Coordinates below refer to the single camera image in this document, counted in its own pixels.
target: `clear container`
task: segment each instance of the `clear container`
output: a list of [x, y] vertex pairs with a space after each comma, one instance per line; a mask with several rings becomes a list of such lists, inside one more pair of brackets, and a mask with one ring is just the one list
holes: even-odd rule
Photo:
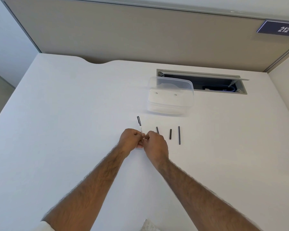
[[151, 112], [184, 115], [194, 105], [194, 88], [191, 81], [151, 77], [148, 87], [148, 110]]

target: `white sleeve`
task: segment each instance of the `white sleeve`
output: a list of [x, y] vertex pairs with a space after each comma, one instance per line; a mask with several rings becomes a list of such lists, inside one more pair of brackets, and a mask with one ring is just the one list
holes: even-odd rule
[[54, 231], [54, 229], [46, 221], [41, 221], [33, 231]]

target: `hand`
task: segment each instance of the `hand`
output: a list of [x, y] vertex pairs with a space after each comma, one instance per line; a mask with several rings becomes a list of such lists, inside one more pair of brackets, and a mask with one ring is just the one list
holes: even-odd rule
[[127, 155], [133, 150], [135, 147], [142, 148], [142, 139], [145, 134], [142, 134], [138, 130], [134, 129], [125, 129], [124, 132], [121, 134], [118, 147], [121, 148], [123, 152]]
[[147, 157], [157, 170], [160, 164], [169, 160], [168, 145], [162, 135], [149, 131], [142, 144]]

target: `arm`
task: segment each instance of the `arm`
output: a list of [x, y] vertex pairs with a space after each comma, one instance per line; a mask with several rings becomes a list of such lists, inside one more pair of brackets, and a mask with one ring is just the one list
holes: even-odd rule
[[259, 231], [247, 218], [169, 160], [163, 136], [149, 132], [143, 148], [199, 231]]
[[118, 145], [42, 220], [55, 231], [89, 231], [123, 160], [135, 147], [142, 147], [142, 138], [139, 131], [126, 129]]

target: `person's right hand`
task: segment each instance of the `person's right hand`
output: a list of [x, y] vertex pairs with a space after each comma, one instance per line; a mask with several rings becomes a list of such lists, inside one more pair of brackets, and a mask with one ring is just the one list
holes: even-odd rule
[[162, 135], [149, 131], [142, 139], [142, 145], [147, 157], [157, 170], [160, 164], [169, 160], [168, 145]]

